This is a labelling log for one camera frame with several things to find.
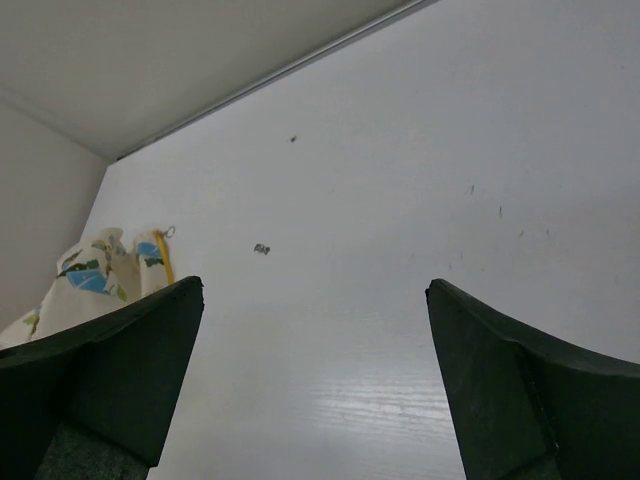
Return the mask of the cream yellow dinosaur print jacket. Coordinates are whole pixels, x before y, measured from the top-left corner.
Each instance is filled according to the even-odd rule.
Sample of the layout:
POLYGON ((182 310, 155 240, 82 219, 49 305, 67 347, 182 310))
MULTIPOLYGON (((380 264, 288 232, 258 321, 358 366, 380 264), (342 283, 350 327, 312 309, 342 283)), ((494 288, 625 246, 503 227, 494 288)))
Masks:
POLYGON ((43 301, 1 331, 1 348, 79 326, 155 293, 175 281, 167 240, 175 228, 138 234, 130 249, 123 230, 106 228, 71 247, 43 301))

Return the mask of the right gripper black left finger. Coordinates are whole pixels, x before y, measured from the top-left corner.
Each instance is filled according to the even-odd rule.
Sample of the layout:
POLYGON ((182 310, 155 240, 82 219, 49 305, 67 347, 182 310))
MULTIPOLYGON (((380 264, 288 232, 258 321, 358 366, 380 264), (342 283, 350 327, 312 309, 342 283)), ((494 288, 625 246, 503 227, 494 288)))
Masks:
POLYGON ((1 352, 4 479, 144 479, 159 464, 204 310, 190 276, 1 352))

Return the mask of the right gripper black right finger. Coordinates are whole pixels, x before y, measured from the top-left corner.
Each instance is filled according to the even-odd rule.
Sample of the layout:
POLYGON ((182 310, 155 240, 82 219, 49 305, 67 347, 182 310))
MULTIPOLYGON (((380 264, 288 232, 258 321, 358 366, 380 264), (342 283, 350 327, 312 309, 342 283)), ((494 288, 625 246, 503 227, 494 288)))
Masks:
POLYGON ((639 367, 433 280, 429 322, 468 479, 636 479, 639 367))

